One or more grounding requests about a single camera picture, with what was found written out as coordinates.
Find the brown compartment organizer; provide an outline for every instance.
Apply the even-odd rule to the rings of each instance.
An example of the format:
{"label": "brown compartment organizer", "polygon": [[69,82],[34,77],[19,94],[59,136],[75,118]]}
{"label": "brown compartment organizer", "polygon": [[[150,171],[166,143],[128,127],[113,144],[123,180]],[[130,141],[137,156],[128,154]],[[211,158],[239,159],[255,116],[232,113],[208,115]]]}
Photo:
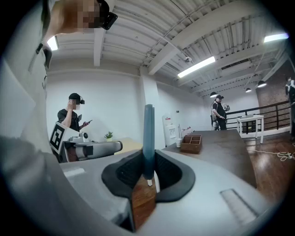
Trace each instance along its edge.
{"label": "brown compartment organizer", "polygon": [[180,151],[184,153],[199,154],[202,147],[202,135],[185,136],[180,144]]}

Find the white cup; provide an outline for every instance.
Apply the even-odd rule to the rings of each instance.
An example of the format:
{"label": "white cup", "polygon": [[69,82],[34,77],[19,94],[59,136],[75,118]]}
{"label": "white cup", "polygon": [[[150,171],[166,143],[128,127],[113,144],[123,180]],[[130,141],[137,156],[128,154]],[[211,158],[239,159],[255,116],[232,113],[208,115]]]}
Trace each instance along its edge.
{"label": "white cup", "polygon": [[181,140],[182,140],[182,138],[177,138],[176,139],[176,147],[180,148]]}

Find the black railing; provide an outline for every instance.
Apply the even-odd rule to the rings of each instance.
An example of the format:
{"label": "black railing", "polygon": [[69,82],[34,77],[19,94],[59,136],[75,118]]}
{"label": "black railing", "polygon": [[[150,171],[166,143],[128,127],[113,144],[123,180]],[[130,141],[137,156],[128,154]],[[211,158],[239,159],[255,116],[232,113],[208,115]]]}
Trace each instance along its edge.
{"label": "black railing", "polygon": [[[285,124],[283,124],[282,121],[286,121],[286,120],[289,121],[290,120],[290,116],[289,116],[290,113],[289,113],[289,110],[288,110],[290,108],[290,105],[287,106],[287,107],[283,107],[283,108],[279,107],[279,106],[285,105],[285,104],[289,104],[289,101],[278,102],[278,103],[267,105],[267,106],[260,106],[260,107],[250,108],[250,109],[246,109],[246,110],[240,110],[240,111],[236,111],[236,112],[229,112],[229,113],[227,113],[227,120],[228,120],[228,123],[226,124],[227,129],[236,129],[237,126],[228,127],[228,125],[237,124],[236,119],[238,117],[248,115],[249,114],[248,112],[257,111],[257,110],[258,110],[258,113],[251,113],[251,115],[264,115],[264,114],[269,114],[271,112],[274,113],[273,116],[264,117],[264,120],[266,120],[264,122],[264,130],[269,130],[269,129],[274,129],[274,128],[276,128],[278,130],[280,127],[288,126],[288,125],[290,125],[290,122],[285,122]],[[274,110],[259,113],[260,110],[265,109],[265,108],[270,108],[270,107],[274,107]],[[286,110],[286,111],[283,114],[279,114],[279,111],[282,111],[282,110]],[[235,114],[239,114],[239,113],[244,113],[244,114],[241,114],[240,116],[237,116],[237,117],[229,117],[230,115],[235,115]],[[286,116],[286,115],[288,115],[288,118],[279,119],[281,116]],[[267,120],[270,119],[270,118],[276,118],[276,120],[267,122]],[[272,126],[272,127],[266,127],[265,126],[266,124],[272,124],[272,123],[276,123],[276,125]],[[246,133],[246,134],[249,133],[249,132],[255,132],[256,131],[255,127],[256,127],[255,121],[243,122],[243,124],[242,124],[242,132]]]}

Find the person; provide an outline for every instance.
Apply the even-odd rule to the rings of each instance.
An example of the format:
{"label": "person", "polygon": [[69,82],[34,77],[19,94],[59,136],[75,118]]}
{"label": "person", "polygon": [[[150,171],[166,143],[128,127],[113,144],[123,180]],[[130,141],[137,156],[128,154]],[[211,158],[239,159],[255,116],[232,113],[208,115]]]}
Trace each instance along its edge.
{"label": "person", "polygon": [[15,119],[3,119],[11,122],[7,126],[17,129],[10,132],[17,134],[14,137],[31,142],[42,152],[52,153],[46,123],[47,70],[52,52],[46,42],[61,33],[103,28],[109,14],[109,6],[104,0],[40,0],[23,17],[2,54],[0,64],[1,72],[6,77],[9,75],[7,81],[13,83],[11,88],[14,88],[1,94],[9,95],[18,88],[23,91],[19,93],[23,96],[21,101],[31,108],[16,109]]}
{"label": "person", "polygon": [[288,96],[291,106],[291,141],[295,140],[295,81],[291,77],[285,77],[287,84],[285,87],[286,95]]}
{"label": "person", "polygon": [[89,125],[89,123],[85,121],[83,122],[83,125],[79,126],[78,115],[73,111],[80,109],[81,101],[83,101],[81,96],[73,93],[69,96],[68,106],[57,113],[57,117],[61,124],[78,132]]}
{"label": "person", "polygon": [[216,96],[216,99],[212,106],[212,112],[216,116],[216,120],[218,121],[220,129],[226,130],[226,123],[225,123],[226,113],[221,105],[221,101],[223,98],[224,97],[221,95]]}

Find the brick wall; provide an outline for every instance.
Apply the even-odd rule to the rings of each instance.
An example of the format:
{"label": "brick wall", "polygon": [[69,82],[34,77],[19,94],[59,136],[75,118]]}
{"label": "brick wall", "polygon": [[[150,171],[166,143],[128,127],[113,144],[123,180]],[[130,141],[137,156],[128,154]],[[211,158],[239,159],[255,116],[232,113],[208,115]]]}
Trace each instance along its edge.
{"label": "brick wall", "polygon": [[[258,99],[258,103],[259,106],[266,106],[266,105],[270,105],[273,103],[278,103],[281,101],[286,101],[288,100],[288,97],[285,94],[285,85],[286,85],[286,81],[285,81],[285,75],[287,76],[291,76],[292,78],[295,79],[295,73],[294,70],[292,68],[291,63],[289,62],[289,60],[287,60],[280,69],[278,69],[267,81],[267,85],[263,88],[257,88],[256,89],[256,94],[257,94],[257,99]],[[285,107],[289,107],[289,104],[284,104],[284,105],[279,105],[278,109],[282,109]],[[260,113],[263,112],[270,112],[270,111],[274,111],[275,107],[270,107],[270,108],[265,108],[265,109],[261,109]],[[278,112],[278,114],[285,114],[285,113],[289,113],[288,109],[285,110],[281,110]],[[272,117],[275,116],[276,112],[271,112],[271,113],[267,113],[264,114],[265,120],[264,122],[273,122],[276,121],[277,119],[274,118],[268,118],[267,117]],[[289,118],[289,114],[287,115],[283,115],[279,117],[279,120],[282,119],[287,119]],[[289,120],[284,120],[284,121],[280,121],[279,125],[283,125],[285,124],[284,127],[289,125]],[[273,127],[276,126],[277,123],[270,123],[270,124],[265,124],[265,129],[269,128],[269,127]]]}

